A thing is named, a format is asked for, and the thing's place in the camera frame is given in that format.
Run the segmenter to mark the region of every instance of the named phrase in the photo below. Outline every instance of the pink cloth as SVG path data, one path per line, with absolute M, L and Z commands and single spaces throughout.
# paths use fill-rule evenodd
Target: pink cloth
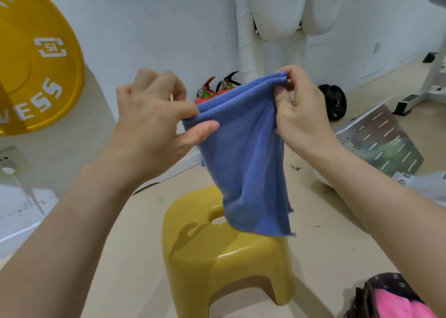
M 411 302 L 381 288 L 375 290 L 375 296 L 380 318 L 437 318 L 421 302 Z

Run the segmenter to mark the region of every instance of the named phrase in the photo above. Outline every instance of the beige floor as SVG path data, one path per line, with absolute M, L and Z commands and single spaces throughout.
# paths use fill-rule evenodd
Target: beige floor
M 428 70 L 429 65 L 417 61 L 350 92 L 344 120 L 392 94 L 415 92 Z M 418 174 L 446 170 L 446 157 L 441 155 L 446 105 L 424 102 L 399 120 L 426 159 Z M 211 317 L 339 316 L 349 306 L 355 286 L 374 274 L 396 270 L 337 193 L 315 181 L 309 165 L 289 149 L 285 175 L 295 209 L 291 225 L 297 233 L 289 239 L 298 289 L 294 300 L 278 307 L 259 289 L 242 290 L 214 303 Z M 176 317 L 161 257 L 163 214 L 178 197 L 211 183 L 206 169 L 196 166 L 129 200 L 105 246 L 83 318 Z

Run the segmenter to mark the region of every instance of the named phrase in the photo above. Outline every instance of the yellow stool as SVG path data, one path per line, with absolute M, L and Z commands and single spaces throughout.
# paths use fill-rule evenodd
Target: yellow stool
M 294 295 L 287 237 L 211 224 L 224 216 L 222 199 L 210 186 L 179 198 L 164 216 L 163 257 L 178 318 L 209 317 L 212 296 L 247 277 L 267 277 L 278 305 Z

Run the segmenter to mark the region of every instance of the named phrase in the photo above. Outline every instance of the blue fabric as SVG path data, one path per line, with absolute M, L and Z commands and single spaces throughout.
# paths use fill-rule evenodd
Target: blue fabric
M 186 130 L 203 121 L 220 123 L 220 129 L 198 148 L 223 194 L 228 223 L 241 231 L 292 235 L 284 143 L 274 133 L 273 89 L 286 82 L 285 73 L 257 79 L 200 104 L 200 115 L 183 120 Z

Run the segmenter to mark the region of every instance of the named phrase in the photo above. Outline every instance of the metal footplate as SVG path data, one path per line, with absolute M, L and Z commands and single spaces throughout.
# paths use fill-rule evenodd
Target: metal footplate
M 385 105 L 388 100 L 336 132 L 345 148 L 388 176 L 414 174 L 424 159 Z

